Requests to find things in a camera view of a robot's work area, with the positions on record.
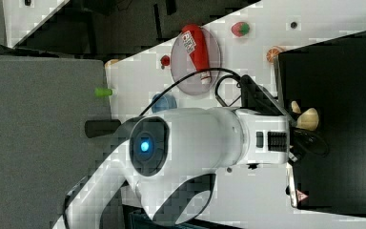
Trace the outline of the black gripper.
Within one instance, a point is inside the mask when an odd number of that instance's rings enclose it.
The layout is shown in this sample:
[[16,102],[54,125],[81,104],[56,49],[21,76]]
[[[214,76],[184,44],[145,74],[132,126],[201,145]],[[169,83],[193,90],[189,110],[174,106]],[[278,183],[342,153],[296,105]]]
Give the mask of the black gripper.
[[298,162],[306,154],[312,154],[313,150],[311,147],[316,141],[317,135],[315,133],[303,129],[292,129],[289,160]]

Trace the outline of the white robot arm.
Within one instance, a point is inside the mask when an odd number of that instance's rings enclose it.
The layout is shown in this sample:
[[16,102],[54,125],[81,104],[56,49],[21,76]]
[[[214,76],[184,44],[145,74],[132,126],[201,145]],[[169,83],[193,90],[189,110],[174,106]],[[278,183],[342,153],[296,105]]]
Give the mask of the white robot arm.
[[123,184],[130,185],[154,223],[184,223],[210,203],[218,169],[282,164],[295,147],[291,131],[314,131],[318,124],[314,109],[265,115],[185,108],[132,118],[115,132],[110,154],[65,204],[52,229],[99,229]]

